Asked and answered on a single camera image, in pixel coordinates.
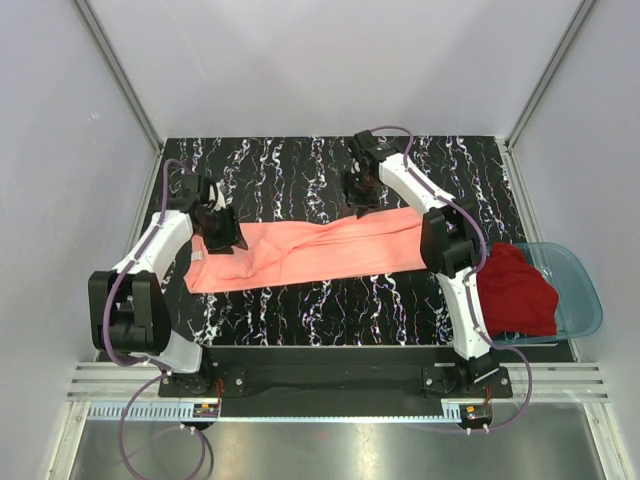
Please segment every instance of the pink cloth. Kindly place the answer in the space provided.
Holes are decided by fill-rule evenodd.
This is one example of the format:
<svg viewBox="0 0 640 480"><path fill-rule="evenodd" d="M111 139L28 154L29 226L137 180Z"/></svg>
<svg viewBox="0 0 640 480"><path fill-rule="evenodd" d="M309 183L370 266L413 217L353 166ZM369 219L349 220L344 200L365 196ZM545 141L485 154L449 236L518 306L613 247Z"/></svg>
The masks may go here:
<svg viewBox="0 0 640 480"><path fill-rule="evenodd" d="M411 208L327 225L243 223L248 251L209 255L202 237L193 237L185 282L191 293L216 293L421 270L421 226L422 217Z"/></svg>

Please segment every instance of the black mounting bracket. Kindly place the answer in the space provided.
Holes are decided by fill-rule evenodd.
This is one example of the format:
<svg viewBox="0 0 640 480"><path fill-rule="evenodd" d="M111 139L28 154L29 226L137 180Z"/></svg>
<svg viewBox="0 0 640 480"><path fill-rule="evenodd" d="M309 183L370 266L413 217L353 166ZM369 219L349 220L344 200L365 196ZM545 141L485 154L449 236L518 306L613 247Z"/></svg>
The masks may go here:
<svg viewBox="0 0 640 480"><path fill-rule="evenodd" d="M487 398L491 387L492 398L512 398L511 378L505 367L478 383L461 385L455 379L455 365L434 365L422 368L422 391L426 398Z"/></svg>

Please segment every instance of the cable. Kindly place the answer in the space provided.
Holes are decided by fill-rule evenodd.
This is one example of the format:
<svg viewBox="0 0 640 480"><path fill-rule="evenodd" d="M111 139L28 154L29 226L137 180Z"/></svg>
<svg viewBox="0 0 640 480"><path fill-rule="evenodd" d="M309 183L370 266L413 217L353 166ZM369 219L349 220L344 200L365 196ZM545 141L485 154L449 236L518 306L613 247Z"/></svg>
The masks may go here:
<svg viewBox="0 0 640 480"><path fill-rule="evenodd" d="M133 468L133 465L131 465L131 462L129 461L129 456L127 456L127 453L124 450L124 423L125 423L125 419L126 419L127 415L129 414L129 410L131 409L131 406L136 401L136 399L140 396L140 394L142 394L142 392L144 392L147 388L149 388L154 383L161 382L163 379L168 378L168 377L169 377L169 373L168 372L162 372L160 375L158 375L155 378L152 378L147 383L145 383L142 387L140 387L138 389L138 391L136 391L136 393L133 394L133 396L131 397L131 399L127 403L127 406L124 407L124 410L122 411L122 415L120 416L120 422L118 423L118 439L119 439L118 447L120 449L120 456L122 457L122 461L124 463L124 466L127 467L127 470L129 470L129 473L131 475L133 475L133 477L136 478L137 480L150 480L150 479L147 478L147 477L143 477L142 475L140 475L136 471L135 468ZM200 453L200 460L198 461L198 464L196 465L196 468L193 470L193 472L191 472L191 474L186 476L184 478L184 480L193 480L198 475L198 473L202 469L202 466L204 465L204 459L207 456L207 452L206 452L207 449L209 449L210 452L213 452L213 448L209 444L209 440L207 439L207 437L204 436L204 434L200 430L197 430L195 427L191 427L189 429L189 431L191 432L192 435L196 434L198 436L198 438L200 439L200 445L202 446L202 452Z"/></svg>
<svg viewBox="0 0 640 480"><path fill-rule="evenodd" d="M109 333L109 327L111 323L111 309L115 301L116 293L118 292L118 289L120 288L123 280L131 271L133 266L138 262L138 260L140 260L140 256L144 253L147 247L149 247L156 234L160 231L160 227L164 223L164 217L167 213L167 203L169 201L169 166L172 164L182 165L181 162L173 158L164 162L164 166L162 169L162 203L160 206L160 218L158 219L158 222L153 226L153 229L149 232L145 240L142 242L140 248L138 248L138 250L136 250L136 252L133 254L133 259L127 262L122 271L116 277L113 285L111 286L111 290L109 290L109 295L107 296L107 301L104 306L104 314L102 315L102 341L104 343L104 349L107 351L107 355L109 355L111 361L120 367L130 367L137 363L146 361L143 358L123 358L113 350L113 345L111 344L111 335ZM158 360L150 358L148 359L148 361L153 365L156 365L160 369L170 370L170 367L164 365Z"/></svg>
<svg viewBox="0 0 640 480"><path fill-rule="evenodd" d="M140 247L134 252L133 258L129 262L127 262L127 264L124 266L122 271L118 273L118 276L116 277L115 281L113 282L113 285L111 286L111 289L109 290L109 295L107 296L107 301L104 306L104 314L102 316L102 339L104 342L104 347L107 352L107 355L109 356L109 358L113 363L115 363L120 367L130 367L132 365L136 365L141 362L149 362L155 365L156 367L160 368L160 370L164 370L162 374L158 375L152 380L149 380L142 387L140 387L140 389L136 391L136 393L133 394L133 396L127 403L126 407L122 411L122 415L120 417L120 422L118 426L118 447L120 450L120 457L122 457L122 461L125 467L127 468L127 470L129 470L129 473L131 473L131 475L133 475L133 477L138 480L149 480L149 479L140 475L135 470L135 468L133 468L133 465L131 465L131 462L129 461L129 459L133 455L135 455L139 450L135 451L133 454L130 454L130 455L127 455L127 452L125 451L125 448L124 448L125 419L127 417L127 414L129 413L129 409L131 408L133 403L136 401L136 399L140 396L140 394L142 394L143 391L145 391L154 383L160 382L163 379L169 377L171 375L171 367L153 358L144 359L144 358L134 358L130 356L127 356L127 357L119 356L113 350L109 327L111 323L111 310L113 308L115 296L118 289L120 288L120 285L124 281L127 274L131 271L133 266L138 262L138 260L140 260L140 257L145 252L145 250L149 247L149 245L155 238L156 234L160 231L162 224L164 223L164 219L167 213L167 204L169 201L169 166L173 164L183 165L182 162L179 162L178 160L175 160L175 159L169 159L164 162L164 166L162 169L162 200L161 200L161 206L160 206L160 217L158 218L158 222L153 226L153 228L151 229L149 234L146 236L146 238L144 239ZM208 449L209 452L211 453L211 459L212 459L211 468L213 468L213 448L211 447L209 440L207 439L207 437L204 436L204 434L202 434L202 432L200 432L199 430L196 430L194 427L191 427L190 430L192 435L195 433L200 438L200 443L202 445L202 454L200 456L200 461L198 462L198 465L196 465L195 470L189 476L185 477L184 480L192 480L198 475L198 473L202 469L202 465L204 464L204 459L206 457L206 449Z"/></svg>
<svg viewBox="0 0 640 480"><path fill-rule="evenodd" d="M469 310L471 311L471 321L473 322L473 326L475 327L476 331L478 332L482 340L484 340L491 348L493 348L494 350L508 350L510 352L515 353L520 357L520 359L522 360L522 363L524 363L524 366L527 369L527 378L528 378L527 394L525 395L524 402L522 403L520 409L511 419L507 420L504 423L501 423L500 425L496 425L495 427L491 428L491 430L502 430L504 428L509 427L510 425L513 425L513 423L515 423L529 407L529 402L531 401L531 395L533 393L533 373L531 372L531 365L529 364L529 360L527 360L527 357L525 357L524 354L518 348L512 347L510 345L499 345L497 343L494 343L493 340L491 340L491 338L488 335L485 335L485 333L482 331L482 329L480 328L480 324L478 322L478 318L476 317L476 312L475 312L475 309L473 308L473 298L471 294L469 279L471 278L472 275L482 270L484 265L487 263L487 242L484 238L484 234L480 229L480 226L478 225L478 223L471 216L471 214L469 214L469 212L467 212L464 208L460 207L455 202L452 202L447 198L437 195L436 192L431 188L431 186L429 186L429 184L422 179L422 177L418 174L418 172L416 172L409 165L409 152L411 151L411 147L413 146L413 134L408 129L404 127L398 127L395 125L384 125L382 127L377 127L372 129L371 132L376 132L379 130L389 130L389 129L399 130L409 135L409 143L407 143L407 146L404 149L404 152L402 154L402 161L404 163L404 168L407 170L407 172L409 172L409 174L418 183L420 183L420 185L422 185L425 188L425 190L427 190L431 195L433 195L434 198L436 198L437 200L440 200L446 205L449 205L451 208L453 208L458 213L460 213L465 218L465 220L469 222L469 224L471 225L471 227L473 228L473 230L475 231L478 237L478 241L480 242L480 262L473 269L471 269L471 271L465 276L463 280L463 283L465 284L465 287L466 287L465 290L467 294L466 295L467 302L469 303Z"/></svg>

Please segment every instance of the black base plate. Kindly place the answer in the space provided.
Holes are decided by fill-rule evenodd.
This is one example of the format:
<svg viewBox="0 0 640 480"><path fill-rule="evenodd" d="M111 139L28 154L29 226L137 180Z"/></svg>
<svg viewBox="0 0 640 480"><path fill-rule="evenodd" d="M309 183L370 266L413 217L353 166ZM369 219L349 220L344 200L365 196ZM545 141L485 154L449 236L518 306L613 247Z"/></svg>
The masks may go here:
<svg viewBox="0 0 640 480"><path fill-rule="evenodd" d="M214 380L222 380L222 398L239 398L244 396L247 382L247 370L238 366L214 367ZM172 375L160 384L160 397L217 397L215 381L203 387L201 381L190 382L188 375Z"/></svg>

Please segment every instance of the white wall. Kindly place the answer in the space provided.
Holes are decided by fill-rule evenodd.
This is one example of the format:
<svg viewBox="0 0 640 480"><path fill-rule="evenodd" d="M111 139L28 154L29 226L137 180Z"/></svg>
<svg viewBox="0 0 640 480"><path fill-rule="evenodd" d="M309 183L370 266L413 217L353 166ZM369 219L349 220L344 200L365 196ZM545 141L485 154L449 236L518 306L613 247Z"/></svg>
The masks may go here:
<svg viewBox="0 0 640 480"><path fill-rule="evenodd" d="M579 0L91 3L162 136L505 136Z"/></svg>
<svg viewBox="0 0 640 480"><path fill-rule="evenodd" d="M69 0L0 2L0 478L42 478L152 151Z"/></svg>
<svg viewBox="0 0 640 480"><path fill-rule="evenodd" d="M640 471L640 3L600 2L516 156L546 240L583 261L604 307L597 361Z"/></svg>

